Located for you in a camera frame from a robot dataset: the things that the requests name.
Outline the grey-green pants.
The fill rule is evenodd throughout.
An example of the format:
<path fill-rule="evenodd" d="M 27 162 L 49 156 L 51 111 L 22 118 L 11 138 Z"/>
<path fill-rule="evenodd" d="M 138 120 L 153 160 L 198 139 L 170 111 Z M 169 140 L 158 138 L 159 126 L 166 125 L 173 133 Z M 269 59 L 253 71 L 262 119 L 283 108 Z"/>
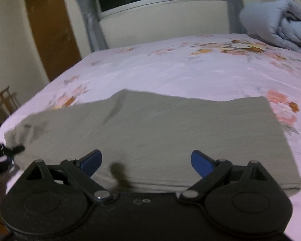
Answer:
<path fill-rule="evenodd" d="M 257 160 L 287 193 L 301 177 L 284 132 L 264 97 L 226 102 L 122 90 L 102 101 L 30 115 L 5 134 L 23 145 L 15 161 L 58 164 L 102 152 L 93 179 L 107 189 L 180 192 L 199 180 L 192 151 L 235 165 Z"/>

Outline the pink floral bed sheet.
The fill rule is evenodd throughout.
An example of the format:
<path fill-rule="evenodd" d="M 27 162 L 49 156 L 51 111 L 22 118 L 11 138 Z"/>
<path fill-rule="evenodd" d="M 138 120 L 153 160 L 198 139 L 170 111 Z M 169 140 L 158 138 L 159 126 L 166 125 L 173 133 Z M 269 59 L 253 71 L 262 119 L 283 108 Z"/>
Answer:
<path fill-rule="evenodd" d="M 266 97 L 301 175 L 301 53 L 244 34 L 174 38 L 95 52 L 50 82 L 0 128 L 0 143 L 32 113 L 106 99 L 122 89 L 228 101 Z M 301 190 L 286 230 L 301 240 Z"/>

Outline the brown wooden door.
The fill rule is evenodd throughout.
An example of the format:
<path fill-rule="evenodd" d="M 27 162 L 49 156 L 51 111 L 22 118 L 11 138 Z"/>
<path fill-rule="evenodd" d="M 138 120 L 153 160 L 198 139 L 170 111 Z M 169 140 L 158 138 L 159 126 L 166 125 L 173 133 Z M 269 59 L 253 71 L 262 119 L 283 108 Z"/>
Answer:
<path fill-rule="evenodd" d="M 81 61 L 64 0 L 25 0 L 38 54 L 50 81 Z"/>

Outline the rolled light blue blanket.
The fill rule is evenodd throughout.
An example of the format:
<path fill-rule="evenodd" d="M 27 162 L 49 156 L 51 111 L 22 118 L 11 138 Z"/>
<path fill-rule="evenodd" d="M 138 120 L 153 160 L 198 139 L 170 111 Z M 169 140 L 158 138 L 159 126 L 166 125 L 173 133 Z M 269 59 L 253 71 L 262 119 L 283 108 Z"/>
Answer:
<path fill-rule="evenodd" d="M 301 52 L 301 5 L 293 0 L 250 3 L 239 14 L 249 36 Z"/>

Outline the grey right curtain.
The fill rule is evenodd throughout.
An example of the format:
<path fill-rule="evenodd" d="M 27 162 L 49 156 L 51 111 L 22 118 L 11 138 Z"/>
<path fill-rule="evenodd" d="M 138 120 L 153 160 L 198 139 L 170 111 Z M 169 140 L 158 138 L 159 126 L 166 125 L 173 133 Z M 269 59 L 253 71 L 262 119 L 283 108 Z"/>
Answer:
<path fill-rule="evenodd" d="M 246 34 L 246 29 L 242 25 L 239 18 L 243 7 L 243 0 L 227 0 L 230 33 Z"/>

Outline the grey curtain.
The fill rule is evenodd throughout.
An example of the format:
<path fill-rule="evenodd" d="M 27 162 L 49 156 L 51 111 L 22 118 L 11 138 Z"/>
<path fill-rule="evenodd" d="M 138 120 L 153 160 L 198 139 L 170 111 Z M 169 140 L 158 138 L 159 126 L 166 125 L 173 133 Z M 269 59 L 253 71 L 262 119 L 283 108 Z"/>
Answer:
<path fill-rule="evenodd" d="M 246 34 L 246 29 L 242 25 L 239 18 L 243 7 L 243 0 L 227 0 L 230 33 Z"/>
<path fill-rule="evenodd" d="M 91 52 L 107 50 L 108 45 L 99 24 L 96 0 L 76 0 L 76 2 L 81 11 Z"/>

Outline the grey left curtain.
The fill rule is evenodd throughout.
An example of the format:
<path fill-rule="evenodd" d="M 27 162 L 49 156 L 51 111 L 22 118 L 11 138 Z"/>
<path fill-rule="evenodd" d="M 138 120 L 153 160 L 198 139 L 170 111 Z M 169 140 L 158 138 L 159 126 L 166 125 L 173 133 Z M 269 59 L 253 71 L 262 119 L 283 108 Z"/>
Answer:
<path fill-rule="evenodd" d="M 96 0 L 76 0 L 76 2 L 81 11 L 91 52 L 107 50 L 108 45 L 99 24 Z"/>

